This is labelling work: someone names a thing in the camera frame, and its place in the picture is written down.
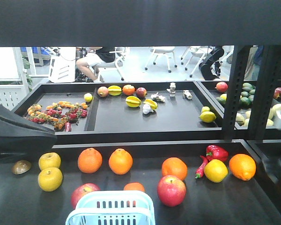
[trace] apple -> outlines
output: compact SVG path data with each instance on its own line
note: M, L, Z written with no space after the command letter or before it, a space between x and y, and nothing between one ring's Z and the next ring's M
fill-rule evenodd
M109 90L108 90L108 88L102 86L102 87L98 88L97 93L100 97L104 98L104 97L108 96Z
M164 205L174 207L183 202L186 195L186 187L184 182L178 177L168 175L160 179L157 185L157 194Z
M43 191L51 192L59 188L62 178L63 176L59 168L49 167L39 173L37 182Z
M56 152L48 152L43 154L38 160L38 167L40 170L56 167L59 168L61 164L61 159Z
M85 100L85 102L91 102L91 100L93 100L92 94L91 93L86 93L84 95L84 100Z
M274 92L274 99L281 98L281 87L276 88Z
M138 98L144 98L147 94L147 90L145 88L138 88L135 93Z
M100 187L97 184L86 183L76 188L71 196L71 204L73 208L76 208L78 201L89 192L100 191Z
M224 93L228 89L228 85L225 82L218 82L215 89L220 93Z

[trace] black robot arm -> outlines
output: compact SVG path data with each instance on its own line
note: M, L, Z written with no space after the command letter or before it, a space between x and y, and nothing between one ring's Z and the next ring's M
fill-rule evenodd
M212 51L206 56L206 58L199 64L199 71L206 81L212 81L215 78L219 78L221 74L219 59L224 55L224 50L222 46L214 46ZM214 69L216 75L211 72L212 65L214 64Z

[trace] yellow apple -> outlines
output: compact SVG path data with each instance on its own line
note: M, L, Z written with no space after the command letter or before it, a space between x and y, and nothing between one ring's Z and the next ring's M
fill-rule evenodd
M84 95L84 100L85 100L85 102L91 102L91 100L93 100L92 94L91 93L86 93Z
M62 173L56 167L43 169L37 177L37 182L43 191L55 191L62 183Z
M56 152L49 152L43 154L38 160L38 167L43 170L49 167L59 168L61 159Z

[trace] garlic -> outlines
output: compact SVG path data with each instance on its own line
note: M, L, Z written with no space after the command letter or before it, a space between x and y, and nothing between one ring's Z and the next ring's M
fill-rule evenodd
M142 113L147 115L148 113L152 113L152 112L154 111L151 109L151 106L148 104L144 104L144 106L142 107Z

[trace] red bell pepper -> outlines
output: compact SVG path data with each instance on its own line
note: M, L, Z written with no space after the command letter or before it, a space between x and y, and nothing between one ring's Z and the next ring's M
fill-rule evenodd
M197 178L201 178L201 177L203 177L204 176L204 167L207 165L207 163L208 163L208 160L207 160L207 158L206 157L204 157L204 156L200 156L201 157L201 159L203 160L203 163L200 165L200 167L197 169L197 171L196 171L196 176L195 176L195 178L197 179Z
M228 159L228 152L220 146L209 145L206 148L206 158L208 161L213 159L218 159L222 162L225 162Z

